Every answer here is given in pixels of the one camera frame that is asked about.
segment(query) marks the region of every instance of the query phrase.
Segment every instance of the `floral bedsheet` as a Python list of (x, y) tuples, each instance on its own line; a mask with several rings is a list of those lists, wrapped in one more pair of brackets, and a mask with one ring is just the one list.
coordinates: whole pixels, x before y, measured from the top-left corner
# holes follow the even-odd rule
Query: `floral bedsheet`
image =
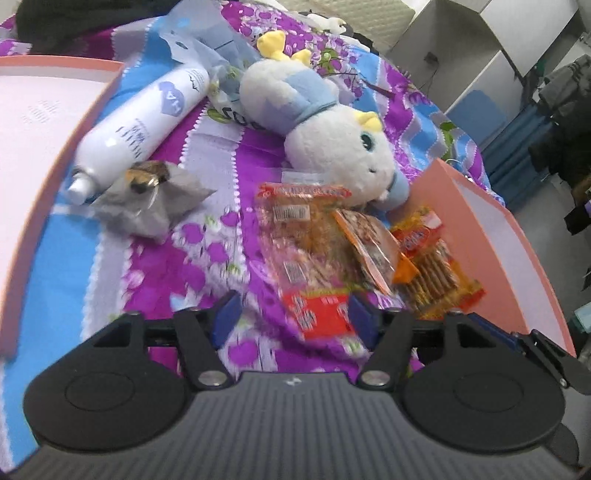
[[(434, 159), (454, 158), (494, 194), (475, 143), (396, 68), (271, 7), (223, 0), (220, 8), (253, 44), (262, 33), (280, 28), (287, 33), (287, 54), (309, 48), (319, 73), (341, 75), (355, 96), (353, 105), (377, 111), (384, 119), (396, 162), (411, 182)], [(87, 35), (64, 52), (126, 64), (104, 116), (174, 67), (158, 35), (160, 22), (150, 18)], [(2, 26), (10, 28), (11, 21)], [(0, 55), (27, 50), (25, 44), (0, 41)], [(3, 470), (35, 448), (22, 413), (26, 385), (125, 310), (140, 310), (147, 319), (170, 317), (185, 307), (210, 307), (229, 289), (238, 290), (243, 315), (219, 352), (235, 375), (244, 370), (343, 371), (354, 379), (367, 357), (356, 338), (302, 343), (267, 273), (253, 199), (261, 182), (280, 180), (285, 166), (281, 138), (229, 122), (204, 101), (153, 158), (181, 164), (216, 193), (163, 244), (121, 238), (103, 229), (87, 207), (71, 207), (61, 192), (57, 195), (31, 270), (18, 356), (0, 364)], [(380, 307), (393, 305), (383, 296), (374, 301)], [(171, 368), (177, 365), (174, 350), (155, 350), (152, 355)]]

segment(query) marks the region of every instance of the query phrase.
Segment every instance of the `pink box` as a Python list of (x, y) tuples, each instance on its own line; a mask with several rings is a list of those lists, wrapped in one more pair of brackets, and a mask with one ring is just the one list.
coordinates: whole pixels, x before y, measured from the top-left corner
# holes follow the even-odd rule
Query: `pink box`
[(0, 355), (17, 349), (31, 261), (66, 167), (115, 93), (124, 65), (54, 56), (0, 58)]
[(390, 219), (421, 205), (439, 215), (452, 254), (486, 290), (474, 312), (507, 332), (537, 329), (574, 355), (554, 290), (509, 210), (441, 160), (412, 184), (408, 203)]

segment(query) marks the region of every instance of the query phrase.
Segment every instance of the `metal bolt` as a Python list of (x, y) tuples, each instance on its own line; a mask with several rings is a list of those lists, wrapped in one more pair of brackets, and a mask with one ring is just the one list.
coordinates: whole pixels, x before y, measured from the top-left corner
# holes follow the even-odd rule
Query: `metal bolt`
[(368, 370), (361, 375), (361, 381), (370, 387), (383, 387), (390, 381), (390, 375), (381, 370)]
[(228, 380), (228, 376), (219, 370), (208, 370), (199, 375), (199, 381), (206, 387), (219, 387), (226, 380)]

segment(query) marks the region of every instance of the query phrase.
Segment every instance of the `plastic bag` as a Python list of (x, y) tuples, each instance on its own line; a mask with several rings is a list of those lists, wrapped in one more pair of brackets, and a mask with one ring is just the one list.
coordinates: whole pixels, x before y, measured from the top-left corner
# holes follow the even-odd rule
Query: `plastic bag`
[(347, 196), (341, 187), (274, 183), (257, 195), (265, 260), (306, 340), (353, 334), (347, 301), (362, 277), (332, 216)]
[(160, 37), (174, 60), (204, 65), (211, 80), (208, 97), (220, 115), (261, 128), (247, 118), (239, 100), (242, 75), (261, 56), (228, 24), (217, 2), (182, 0), (164, 17)]
[(149, 160), (127, 170), (92, 208), (114, 231), (163, 240), (214, 191), (177, 165)]
[(401, 287), (404, 300), (423, 319), (441, 318), (452, 308), (466, 311), (485, 294), (468, 278), (441, 238), (443, 224), (429, 207), (421, 207), (394, 225), (392, 234), (419, 275)]
[(368, 281), (382, 294), (393, 296), (392, 284), (409, 283), (419, 273), (376, 217), (342, 209), (333, 216), (355, 247)]

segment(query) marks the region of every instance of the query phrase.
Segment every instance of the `plush toy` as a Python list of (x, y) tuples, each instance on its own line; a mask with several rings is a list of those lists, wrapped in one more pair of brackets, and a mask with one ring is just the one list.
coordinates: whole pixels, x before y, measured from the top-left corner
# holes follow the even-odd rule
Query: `plush toy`
[(257, 46), (264, 59), (244, 73), (240, 100), (251, 120), (285, 136), (293, 168), (346, 187), (351, 205), (376, 200), (390, 210), (403, 204), (408, 181), (397, 172), (377, 113), (339, 104), (334, 83), (310, 68), (309, 50), (291, 58), (283, 53), (284, 32), (265, 33)]

